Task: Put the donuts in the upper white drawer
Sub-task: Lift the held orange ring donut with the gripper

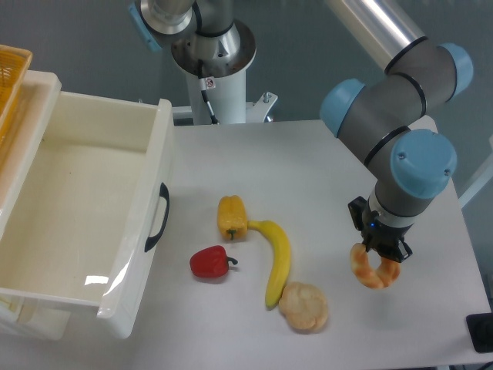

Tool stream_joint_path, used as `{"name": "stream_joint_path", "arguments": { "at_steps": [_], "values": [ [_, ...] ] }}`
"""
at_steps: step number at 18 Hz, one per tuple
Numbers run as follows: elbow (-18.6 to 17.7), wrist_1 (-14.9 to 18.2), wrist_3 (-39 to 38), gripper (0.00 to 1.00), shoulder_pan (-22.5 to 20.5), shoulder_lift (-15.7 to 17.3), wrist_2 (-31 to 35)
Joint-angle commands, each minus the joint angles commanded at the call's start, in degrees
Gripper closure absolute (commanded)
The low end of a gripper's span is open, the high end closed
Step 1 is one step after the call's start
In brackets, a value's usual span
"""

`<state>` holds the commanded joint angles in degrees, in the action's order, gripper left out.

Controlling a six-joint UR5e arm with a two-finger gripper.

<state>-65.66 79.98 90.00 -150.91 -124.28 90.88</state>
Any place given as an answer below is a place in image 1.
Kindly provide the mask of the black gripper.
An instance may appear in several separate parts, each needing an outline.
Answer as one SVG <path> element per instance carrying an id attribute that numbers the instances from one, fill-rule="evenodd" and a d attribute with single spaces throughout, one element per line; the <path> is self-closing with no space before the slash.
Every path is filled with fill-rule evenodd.
<path id="1" fill-rule="evenodd" d="M 380 220 L 376 210 L 363 197 L 357 197 L 348 204 L 354 227 L 360 231 L 365 251 L 374 250 L 379 256 L 402 263 L 412 254 L 412 249 L 404 240 L 411 226 L 392 227 Z"/>

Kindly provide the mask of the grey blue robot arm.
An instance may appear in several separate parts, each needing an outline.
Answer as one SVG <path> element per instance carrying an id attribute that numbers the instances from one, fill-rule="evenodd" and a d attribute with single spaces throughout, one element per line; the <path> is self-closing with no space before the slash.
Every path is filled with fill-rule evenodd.
<path id="1" fill-rule="evenodd" d="M 386 77 L 371 87 L 339 83 L 321 103 L 320 118 L 376 177 L 371 195 L 348 205 L 365 250 L 401 263 L 412 254 L 405 234 L 457 166 L 446 137 L 411 124 L 466 89 L 474 67 L 462 47 L 433 44 L 395 2 L 328 5 Z M 195 124 L 266 119 L 270 96 L 246 101 L 256 43 L 233 17 L 232 2 L 136 1 L 129 14 L 149 49 L 170 47 L 187 77 Z"/>

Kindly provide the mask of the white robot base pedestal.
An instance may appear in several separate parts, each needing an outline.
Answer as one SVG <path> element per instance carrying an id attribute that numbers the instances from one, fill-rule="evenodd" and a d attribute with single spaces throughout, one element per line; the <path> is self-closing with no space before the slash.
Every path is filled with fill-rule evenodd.
<path id="1" fill-rule="evenodd" d="M 278 95 L 266 91 L 247 100 L 247 70 L 257 47 L 251 30 L 239 20 L 222 35 L 193 33 L 171 46 L 173 59 L 186 77 L 191 119 L 195 125 L 262 123 Z"/>

